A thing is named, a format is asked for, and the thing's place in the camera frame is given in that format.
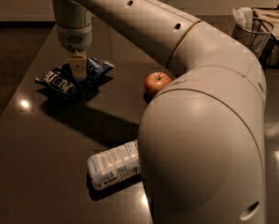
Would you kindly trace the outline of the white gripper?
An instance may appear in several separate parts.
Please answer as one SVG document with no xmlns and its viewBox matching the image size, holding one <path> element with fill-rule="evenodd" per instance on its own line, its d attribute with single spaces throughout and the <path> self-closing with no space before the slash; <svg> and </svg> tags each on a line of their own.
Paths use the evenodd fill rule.
<svg viewBox="0 0 279 224">
<path fill-rule="evenodd" d="M 57 35 L 60 44 L 68 50 L 68 63 L 76 81 L 82 81 L 86 77 L 87 50 L 92 41 L 92 27 L 89 24 L 83 28 L 64 28 L 56 24 Z"/>
</svg>

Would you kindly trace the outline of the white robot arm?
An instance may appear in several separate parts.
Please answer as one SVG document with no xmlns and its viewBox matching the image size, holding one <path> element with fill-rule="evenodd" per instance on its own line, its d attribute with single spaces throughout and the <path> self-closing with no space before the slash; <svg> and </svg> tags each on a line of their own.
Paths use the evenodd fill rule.
<svg viewBox="0 0 279 224">
<path fill-rule="evenodd" d="M 154 224 L 266 224 L 266 80 L 256 56 L 198 18 L 157 0 L 77 3 L 174 75 L 141 119 L 138 147 Z"/>
</svg>

